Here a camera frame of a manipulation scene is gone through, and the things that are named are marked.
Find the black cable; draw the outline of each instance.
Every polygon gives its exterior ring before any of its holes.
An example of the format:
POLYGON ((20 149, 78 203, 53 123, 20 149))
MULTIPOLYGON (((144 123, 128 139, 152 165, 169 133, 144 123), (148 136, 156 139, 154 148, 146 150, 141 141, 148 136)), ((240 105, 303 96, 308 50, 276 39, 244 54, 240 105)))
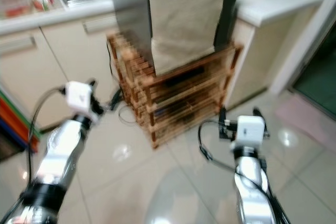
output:
MULTIPOLYGON (((33 115, 32 121, 30 123, 29 126, 29 131, 28 131, 28 148, 27 148, 27 170, 28 170, 28 183, 27 183, 27 187, 25 189, 25 191, 27 190, 27 188, 31 185, 32 181, 31 181, 31 177, 32 177, 32 149, 31 149, 31 140, 33 138, 33 133, 34 133, 34 129, 35 129, 35 123, 36 123, 36 119, 37 119, 37 115, 40 111, 40 109, 42 108, 42 105, 44 104, 44 102, 55 92, 63 92, 64 88, 63 87, 57 87, 57 88, 53 88, 48 90, 47 92, 45 92, 42 97, 38 100, 37 104, 38 106, 35 109, 35 113, 33 115)), ((5 224, 7 219, 13 214, 13 212, 17 209, 17 207, 21 204, 21 202, 23 201, 24 198, 24 194, 25 191, 23 191, 20 194, 19 199, 12 205, 12 207, 7 211, 7 213, 5 214, 5 216, 1 219, 0 224, 5 224)))
POLYGON ((202 143, 202 139, 201 139, 201 131, 202 131, 202 127, 204 124, 206 123, 215 123, 215 124, 219 124, 221 126, 225 126, 225 123, 223 122, 219 122, 219 121, 215 121, 215 120, 205 120, 203 121, 199 127, 198 127, 198 145, 200 147, 200 151, 202 152, 202 154, 205 156, 205 158, 209 161, 211 161, 212 163, 214 163, 216 166, 220 167, 220 168, 224 168, 227 169, 235 174, 237 174, 238 176, 244 177, 245 179, 247 179, 249 182, 251 182, 256 189, 258 189, 266 198, 267 200, 270 202, 275 217, 276 217, 276 222, 279 223, 279 221, 281 220, 282 223, 284 224, 290 224, 289 219, 287 218, 284 210, 282 209, 278 199, 273 195, 270 186, 268 187, 268 190, 270 192, 270 194, 267 194, 261 186, 259 186, 258 184, 256 184, 253 180, 251 180, 250 178, 246 177, 244 174, 237 172, 236 168, 233 168, 215 158, 213 158, 212 154, 208 151, 208 149, 203 145, 202 143))
POLYGON ((107 52, 109 53, 109 66, 110 66, 110 72, 111 72, 111 76, 112 78, 119 83, 119 80, 113 75, 112 73, 112 58, 111 58, 111 53, 110 53, 110 49, 109 49, 109 43, 106 42, 106 47, 107 47, 107 52))
POLYGON ((128 105, 124 105, 123 107, 120 108, 120 110, 118 111, 118 118, 120 120, 120 122, 124 123, 124 124, 133 124, 133 123, 136 123, 137 121, 134 120, 133 122, 130 122, 130 121, 127 121, 125 120, 124 118, 122 118, 121 116, 121 112, 125 109, 125 108, 128 108, 129 106, 128 105))

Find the white countertop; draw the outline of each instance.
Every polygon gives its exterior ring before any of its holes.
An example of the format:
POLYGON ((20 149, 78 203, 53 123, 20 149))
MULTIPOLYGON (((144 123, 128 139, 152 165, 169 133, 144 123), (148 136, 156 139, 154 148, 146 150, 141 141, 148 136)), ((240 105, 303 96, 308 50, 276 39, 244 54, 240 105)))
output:
MULTIPOLYGON (((296 12, 301 8, 318 5, 322 1, 323 0, 237 0, 238 18, 259 27, 262 24, 296 12)), ((112 0, 100 0, 71 8, 64 6, 48 12, 0 20, 0 35, 113 11, 114 5, 112 0)))

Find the white tile floor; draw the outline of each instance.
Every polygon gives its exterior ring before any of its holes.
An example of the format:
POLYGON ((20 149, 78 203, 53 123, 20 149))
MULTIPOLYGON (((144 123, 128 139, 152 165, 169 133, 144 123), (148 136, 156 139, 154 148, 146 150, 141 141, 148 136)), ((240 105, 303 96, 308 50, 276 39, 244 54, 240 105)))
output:
MULTIPOLYGON (((251 114, 253 106, 265 116, 269 178, 292 223, 336 223, 336 155, 274 115, 290 96, 264 93, 228 118, 251 114), (280 140, 284 132, 291 142, 280 140)), ((202 138, 215 156, 233 164, 216 126, 205 127, 202 138)), ((42 152, 34 157, 35 167, 42 152)), ((0 163, 0 216, 25 186, 25 161, 19 154, 0 163)), ((235 202, 233 175, 205 162, 196 127, 153 151, 139 127, 107 114, 90 133, 59 223, 236 224, 235 202)))

